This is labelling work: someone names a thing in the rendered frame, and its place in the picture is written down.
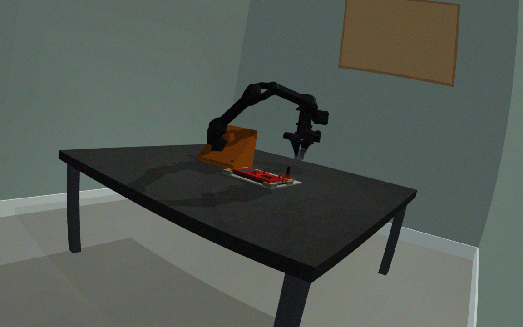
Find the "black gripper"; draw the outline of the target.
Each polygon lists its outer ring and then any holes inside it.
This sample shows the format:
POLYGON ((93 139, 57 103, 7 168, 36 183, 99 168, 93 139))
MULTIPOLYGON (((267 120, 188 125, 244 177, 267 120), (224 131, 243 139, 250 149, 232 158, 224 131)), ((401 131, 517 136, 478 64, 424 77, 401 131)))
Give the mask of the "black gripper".
POLYGON ((305 152, 307 151, 308 147, 311 146, 311 144, 313 144, 307 138, 301 138, 301 133, 302 133, 303 129, 305 127, 307 127, 306 129, 309 129, 310 126, 311 127, 313 127, 313 126, 310 123, 305 123, 305 122, 301 122, 301 121, 298 121, 298 123, 296 123, 296 125, 298 125, 297 132, 295 132, 295 133, 285 132, 284 138, 289 139, 291 141, 292 146, 293 146, 293 151, 295 152, 295 155, 297 157, 300 144, 301 144, 301 148, 305 149, 305 152), (303 139, 303 140, 301 140, 301 139, 303 139))

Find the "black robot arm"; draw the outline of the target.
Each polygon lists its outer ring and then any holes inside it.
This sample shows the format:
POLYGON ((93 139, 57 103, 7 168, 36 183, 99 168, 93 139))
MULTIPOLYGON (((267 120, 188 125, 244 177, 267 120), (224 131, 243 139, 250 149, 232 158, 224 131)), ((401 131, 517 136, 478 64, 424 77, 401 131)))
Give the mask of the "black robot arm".
MULTIPOLYGON (((222 138, 227 132, 227 125, 242 113, 248 106, 255 105, 257 102, 264 101, 270 96, 276 95, 283 99, 294 102, 299 105, 299 121, 314 124, 328 124, 328 111, 318 110, 317 101, 313 95, 300 94, 277 82, 250 84, 244 91, 242 97, 235 102, 221 117, 213 119, 207 129, 206 143, 211 145, 212 151, 223 151, 227 139, 222 138), (267 89, 261 93, 261 89, 267 89)), ((311 130, 305 127, 301 133, 301 138, 307 138, 310 142, 317 142, 321 138, 321 132, 311 130)))

